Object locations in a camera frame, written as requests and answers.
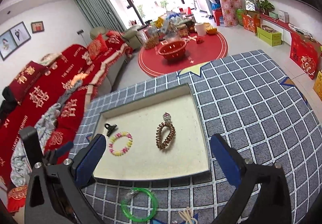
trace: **green bracelet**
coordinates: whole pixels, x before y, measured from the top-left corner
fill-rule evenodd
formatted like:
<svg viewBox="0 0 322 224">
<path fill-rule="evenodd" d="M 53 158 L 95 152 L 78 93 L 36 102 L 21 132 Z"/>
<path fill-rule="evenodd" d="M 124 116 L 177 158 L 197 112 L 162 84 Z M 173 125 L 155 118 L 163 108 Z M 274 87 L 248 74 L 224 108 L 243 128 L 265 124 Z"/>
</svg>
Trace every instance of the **green bracelet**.
<svg viewBox="0 0 322 224">
<path fill-rule="evenodd" d="M 127 202 L 130 201 L 136 194 L 139 192 L 144 192 L 146 195 L 148 195 L 151 198 L 151 203 L 153 206 L 153 209 L 151 211 L 151 214 L 148 215 L 145 219 L 138 219 L 137 217 L 133 216 L 128 208 L 127 208 Z M 125 198 L 121 202 L 121 209 L 123 211 L 123 214 L 130 220 L 136 221 L 136 222 L 145 222 L 154 217 L 154 215 L 157 212 L 158 208 L 158 201 L 157 198 L 153 195 L 153 193 L 150 190 L 144 189 L 144 188 L 132 188 L 131 191 L 125 195 Z"/>
</svg>

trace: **white tray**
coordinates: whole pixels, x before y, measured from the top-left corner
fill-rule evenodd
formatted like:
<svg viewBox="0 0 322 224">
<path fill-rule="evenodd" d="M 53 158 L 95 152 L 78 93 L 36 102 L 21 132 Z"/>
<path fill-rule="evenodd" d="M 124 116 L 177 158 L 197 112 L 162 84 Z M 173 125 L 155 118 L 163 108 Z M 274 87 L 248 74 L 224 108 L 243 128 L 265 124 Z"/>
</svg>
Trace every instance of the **white tray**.
<svg viewBox="0 0 322 224">
<path fill-rule="evenodd" d="M 164 150 L 156 145 L 156 130 L 168 112 L 176 135 Z M 107 148 L 94 176 L 103 179 L 147 181 L 188 176 L 209 170 L 208 146 L 200 115 L 188 84 L 180 85 L 146 98 L 101 113 L 95 134 L 106 136 L 104 124 L 116 124 L 117 132 L 129 132 L 133 145 L 123 156 Z M 165 140 L 169 130 L 163 128 Z M 122 137 L 113 145 L 121 150 L 128 138 Z"/>
</svg>

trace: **black hair clip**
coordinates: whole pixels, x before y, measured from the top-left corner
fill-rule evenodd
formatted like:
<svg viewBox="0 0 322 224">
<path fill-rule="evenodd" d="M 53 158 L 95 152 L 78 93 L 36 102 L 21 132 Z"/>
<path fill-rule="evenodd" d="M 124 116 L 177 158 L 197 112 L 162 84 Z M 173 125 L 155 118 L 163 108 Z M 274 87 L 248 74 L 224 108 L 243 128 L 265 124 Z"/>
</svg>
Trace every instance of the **black hair clip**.
<svg viewBox="0 0 322 224">
<path fill-rule="evenodd" d="M 110 137 L 113 131 L 115 131 L 115 128 L 117 127 L 116 124 L 110 125 L 108 123 L 105 124 L 105 129 L 107 129 L 107 137 Z"/>
</svg>

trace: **picture frame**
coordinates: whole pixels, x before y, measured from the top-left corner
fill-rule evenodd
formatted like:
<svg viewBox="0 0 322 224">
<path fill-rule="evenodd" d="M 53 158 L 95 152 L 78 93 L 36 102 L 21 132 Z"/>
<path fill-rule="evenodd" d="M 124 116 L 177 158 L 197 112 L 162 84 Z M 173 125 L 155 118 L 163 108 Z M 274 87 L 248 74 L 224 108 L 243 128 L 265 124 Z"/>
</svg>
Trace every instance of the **picture frame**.
<svg viewBox="0 0 322 224">
<path fill-rule="evenodd" d="M 43 26 L 43 21 L 36 21 L 31 23 L 31 31 L 32 33 L 38 33 L 45 31 Z"/>
<path fill-rule="evenodd" d="M 0 56 L 2 61 L 30 39 L 31 36 L 23 21 L 0 35 Z"/>
</svg>

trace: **brown coiled hair tie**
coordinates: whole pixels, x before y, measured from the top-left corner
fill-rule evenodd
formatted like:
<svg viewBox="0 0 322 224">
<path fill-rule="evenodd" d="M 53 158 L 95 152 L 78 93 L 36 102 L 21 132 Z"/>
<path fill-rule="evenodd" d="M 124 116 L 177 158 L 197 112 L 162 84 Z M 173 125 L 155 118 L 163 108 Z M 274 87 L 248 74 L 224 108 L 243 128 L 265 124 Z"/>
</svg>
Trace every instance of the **brown coiled hair tie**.
<svg viewBox="0 0 322 224">
<path fill-rule="evenodd" d="M 171 122 L 170 114 L 166 112 L 163 114 L 162 117 L 163 117 L 164 122 L 159 124 L 158 129 L 157 129 L 157 133 L 156 133 L 157 147 L 161 150 L 165 149 L 165 147 L 168 146 L 168 144 L 170 143 L 172 138 L 175 136 L 175 128 L 172 124 L 170 124 L 170 122 Z M 170 130 L 170 132 L 169 132 L 168 136 L 165 138 L 165 141 L 162 142 L 161 131 L 164 127 L 167 127 Z"/>
</svg>

